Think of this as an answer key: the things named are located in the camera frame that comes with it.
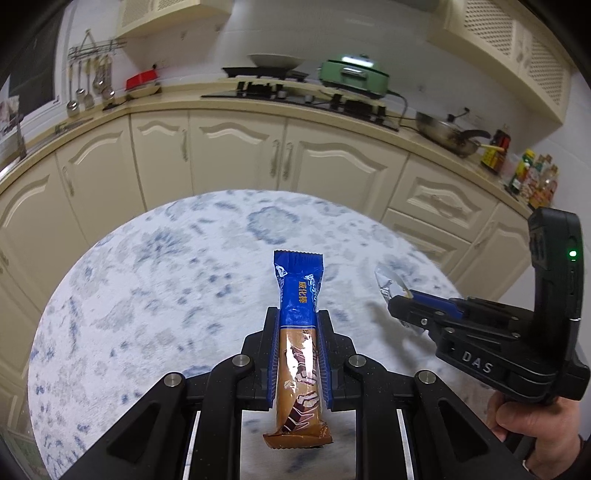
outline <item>blue wrapper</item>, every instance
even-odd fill
[[[316,301],[323,271],[320,254],[275,251],[281,328],[316,328]]]

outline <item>screw head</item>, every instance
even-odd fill
[[[248,355],[244,355],[243,353],[239,353],[234,358],[232,358],[232,363],[237,367],[245,367],[251,362],[251,358]]]
[[[352,367],[362,367],[367,362],[367,359],[363,355],[351,355],[349,357],[349,365]]]
[[[430,385],[435,383],[435,381],[437,380],[437,375],[429,370],[423,370],[422,372],[419,372],[418,379],[421,382]]]
[[[183,380],[179,374],[168,374],[164,377],[164,385],[167,387],[176,387],[179,385]]]

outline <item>white tile wall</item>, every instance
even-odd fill
[[[68,46],[80,44],[87,28],[97,40],[115,36],[119,5],[120,0],[77,0]],[[366,53],[391,75],[390,88],[408,98],[410,115],[416,110],[445,115],[468,106],[473,118],[464,127],[494,131],[507,123],[515,148],[525,148],[520,139],[530,112],[479,70],[429,44],[429,16],[392,0],[235,0],[229,18],[193,21],[129,39],[114,58],[113,83],[121,94],[125,79],[161,61],[167,65],[159,71],[165,85],[215,80],[223,76],[223,66],[251,65],[249,53],[302,57],[306,62],[301,69],[315,78],[323,60]],[[65,76],[67,66],[62,66]],[[396,109],[401,103],[392,100],[391,105]],[[25,122],[24,127],[25,134],[41,131],[39,122]]]
[[[550,153],[560,167],[554,206],[576,213],[583,229],[584,257],[591,262],[591,89],[577,73],[573,77],[569,108],[564,125],[558,129],[542,119],[535,119],[527,136],[536,153]],[[585,269],[583,315],[579,343],[591,360],[591,275]],[[501,302],[532,309],[534,274],[530,267],[501,298]],[[591,432],[591,389],[584,399],[584,435]]]

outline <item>frying pan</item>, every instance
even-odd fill
[[[491,138],[485,130],[462,130],[456,124],[439,120],[426,113],[417,112],[415,121],[419,133],[458,157],[469,157],[482,147],[504,152],[505,149],[494,145],[483,145],[473,137]]]

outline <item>utensil rack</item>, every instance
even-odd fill
[[[90,28],[86,30],[84,40],[79,46],[71,47],[68,50],[68,61],[70,63],[78,60],[89,59],[91,57],[102,56],[109,53],[114,53],[116,50],[127,45],[127,41],[123,38],[113,38],[111,40],[95,41]]]

